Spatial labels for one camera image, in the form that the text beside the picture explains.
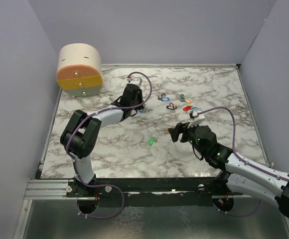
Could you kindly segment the green key tag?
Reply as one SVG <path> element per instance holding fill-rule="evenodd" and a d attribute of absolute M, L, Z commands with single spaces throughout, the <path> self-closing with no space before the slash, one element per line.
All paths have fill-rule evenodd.
<path fill-rule="evenodd" d="M 151 137 L 148 141 L 149 146 L 153 146 L 154 143 L 157 142 L 157 139 L 155 137 Z"/>

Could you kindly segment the red key tag with key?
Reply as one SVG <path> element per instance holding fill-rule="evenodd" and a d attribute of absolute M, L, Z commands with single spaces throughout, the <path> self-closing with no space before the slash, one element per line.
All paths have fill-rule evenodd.
<path fill-rule="evenodd" d="M 186 106 L 186 107 L 183 108 L 183 111 L 186 112 L 186 111 L 188 111 L 188 110 L 190 110 L 190 109 L 191 109 L 191 106 Z"/>

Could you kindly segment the yellow key tag with key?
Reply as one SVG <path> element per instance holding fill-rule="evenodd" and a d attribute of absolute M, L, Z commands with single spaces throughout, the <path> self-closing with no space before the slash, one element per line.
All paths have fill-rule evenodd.
<path fill-rule="evenodd" d="M 192 100 L 188 99 L 188 98 L 185 98 L 184 101 L 188 104 L 192 104 Z"/>

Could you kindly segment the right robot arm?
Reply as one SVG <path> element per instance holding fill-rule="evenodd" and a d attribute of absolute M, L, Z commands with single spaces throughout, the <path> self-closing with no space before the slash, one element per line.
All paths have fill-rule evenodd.
<path fill-rule="evenodd" d="M 220 169 L 214 189 L 220 195 L 241 193 L 271 203 L 289 218 L 289 174 L 258 164 L 235 153 L 217 141 L 209 126 L 189 127 L 178 123 L 169 128 L 173 142 L 189 142 L 195 155 L 211 167 Z"/>

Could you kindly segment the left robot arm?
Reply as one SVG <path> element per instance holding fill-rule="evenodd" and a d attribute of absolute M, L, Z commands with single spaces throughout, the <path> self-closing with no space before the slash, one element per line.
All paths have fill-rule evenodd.
<path fill-rule="evenodd" d="M 128 83 L 122 96 L 107 108 L 91 113 L 76 110 L 65 127 L 60 143 L 73 159 L 75 178 L 80 181 L 78 191 L 83 196 L 91 196 L 95 191 L 92 180 L 90 154 L 95 147 L 100 129 L 132 117 L 132 110 L 144 107 L 143 94 L 139 83 Z"/>

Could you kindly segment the round three-drawer storage box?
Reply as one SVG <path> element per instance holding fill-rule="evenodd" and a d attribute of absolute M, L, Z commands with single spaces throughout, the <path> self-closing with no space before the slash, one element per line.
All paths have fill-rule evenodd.
<path fill-rule="evenodd" d="M 74 97 L 97 95 L 103 86 L 99 52 L 85 43 L 68 44 L 61 48 L 56 80 L 59 87 Z"/>

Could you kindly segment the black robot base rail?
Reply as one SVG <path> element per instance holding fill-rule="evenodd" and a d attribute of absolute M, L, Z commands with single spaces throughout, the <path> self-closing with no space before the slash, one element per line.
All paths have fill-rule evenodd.
<path fill-rule="evenodd" d="M 232 196 L 215 177 L 98 178 L 91 187 L 69 180 L 66 196 L 101 207 L 212 206 L 214 198 Z"/>

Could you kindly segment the aluminium frame rail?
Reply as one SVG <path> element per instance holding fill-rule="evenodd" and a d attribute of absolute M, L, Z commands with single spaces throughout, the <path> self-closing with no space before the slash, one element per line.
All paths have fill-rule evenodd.
<path fill-rule="evenodd" d="M 189 177 L 189 178 L 98 178 L 94 181 L 100 195 L 109 195 L 115 187 L 126 194 L 152 193 L 180 194 L 196 193 L 201 196 L 250 195 L 263 199 L 276 197 L 282 194 L 286 182 L 276 178 L 266 177 L 264 185 L 255 183 L 242 176 L 230 175 L 228 179 L 215 177 Z M 75 179 L 29 180 L 25 192 L 26 197 L 46 198 L 92 198 L 96 195 L 94 188 L 89 188 Z"/>

